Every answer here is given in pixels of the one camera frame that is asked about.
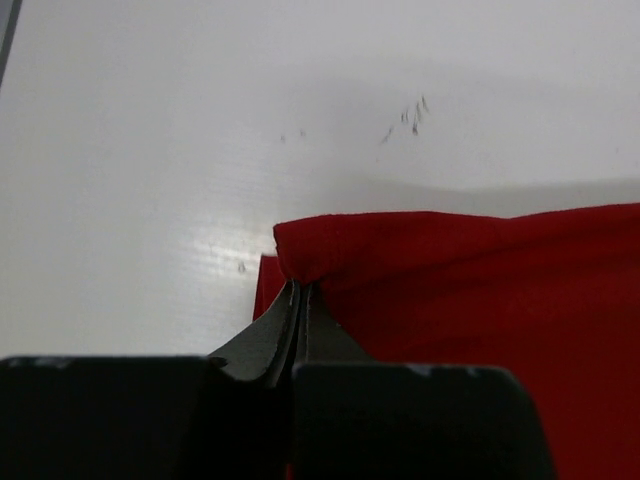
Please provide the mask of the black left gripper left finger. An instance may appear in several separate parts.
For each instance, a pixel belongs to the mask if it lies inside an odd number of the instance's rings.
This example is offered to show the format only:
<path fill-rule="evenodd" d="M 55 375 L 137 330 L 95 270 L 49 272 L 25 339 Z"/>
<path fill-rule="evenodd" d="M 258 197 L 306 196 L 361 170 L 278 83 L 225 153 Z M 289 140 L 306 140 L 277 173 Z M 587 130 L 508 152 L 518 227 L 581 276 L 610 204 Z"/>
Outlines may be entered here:
<path fill-rule="evenodd" d="M 300 288 L 208 355 L 1 362 L 5 479 L 283 479 Z"/>

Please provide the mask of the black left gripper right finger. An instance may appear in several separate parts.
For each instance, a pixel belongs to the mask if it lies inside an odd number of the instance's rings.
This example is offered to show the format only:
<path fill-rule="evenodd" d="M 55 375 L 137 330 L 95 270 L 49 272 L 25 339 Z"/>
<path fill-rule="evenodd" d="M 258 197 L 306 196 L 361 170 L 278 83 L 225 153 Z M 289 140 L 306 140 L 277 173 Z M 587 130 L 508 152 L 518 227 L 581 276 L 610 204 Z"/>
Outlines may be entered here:
<path fill-rule="evenodd" d="M 302 291 L 292 370 L 295 479 L 551 479 L 533 400 L 493 366 L 384 363 Z"/>

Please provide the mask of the red t-shirt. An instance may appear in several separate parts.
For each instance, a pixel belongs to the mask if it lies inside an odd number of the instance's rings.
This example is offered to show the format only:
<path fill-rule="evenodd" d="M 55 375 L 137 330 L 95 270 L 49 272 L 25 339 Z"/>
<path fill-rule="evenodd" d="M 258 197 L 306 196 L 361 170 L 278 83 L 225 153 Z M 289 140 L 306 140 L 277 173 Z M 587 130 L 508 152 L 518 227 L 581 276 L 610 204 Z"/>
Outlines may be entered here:
<path fill-rule="evenodd" d="M 440 212 L 277 224 L 254 303 L 317 284 L 383 361 L 495 365 L 532 395 L 563 479 L 639 475 L 639 208 Z"/>

